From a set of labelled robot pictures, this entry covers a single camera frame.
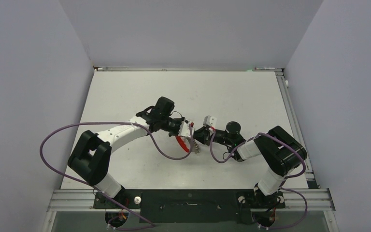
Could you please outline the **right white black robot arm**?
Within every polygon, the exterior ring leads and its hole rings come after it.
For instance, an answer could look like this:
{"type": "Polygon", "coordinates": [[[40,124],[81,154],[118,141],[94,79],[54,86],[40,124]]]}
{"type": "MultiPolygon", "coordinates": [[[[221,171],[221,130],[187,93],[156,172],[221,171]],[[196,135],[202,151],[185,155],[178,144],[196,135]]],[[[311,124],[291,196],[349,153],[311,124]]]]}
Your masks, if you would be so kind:
{"type": "Polygon", "coordinates": [[[276,126],[267,133],[258,133],[250,139],[241,135],[241,125],[229,122],[225,130],[217,130],[213,126],[204,125],[193,132],[194,140],[205,144],[210,150],[217,143],[228,149],[228,156],[218,159],[225,163],[229,159],[243,162],[250,158],[262,156],[268,165],[261,180],[253,188],[253,202],[259,207],[270,207],[282,202],[277,195],[287,179],[298,177],[306,171],[305,160],[308,154],[297,140],[282,127],[276,126]]]}

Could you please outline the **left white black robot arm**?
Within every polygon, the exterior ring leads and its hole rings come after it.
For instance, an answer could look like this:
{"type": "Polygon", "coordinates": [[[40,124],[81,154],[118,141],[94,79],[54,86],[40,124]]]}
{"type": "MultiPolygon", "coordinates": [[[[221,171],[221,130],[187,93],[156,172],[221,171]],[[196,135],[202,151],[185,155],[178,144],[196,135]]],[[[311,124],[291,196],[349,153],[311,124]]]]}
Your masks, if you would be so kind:
{"type": "Polygon", "coordinates": [[[190,135],[190,122],[185,117],[172,118],[173,110],[174,102],[160,97],[155,105],[113,128],[100,132],[86,130],[69,157],[68,167],[89,186],[106,194],[105,200],[111,207],[122,206],[124,187],[108,172],[111,155],[126,144],[159,130],[168,132],[169,136],[179,136],[182,130],[186,136],[190,135]]]}

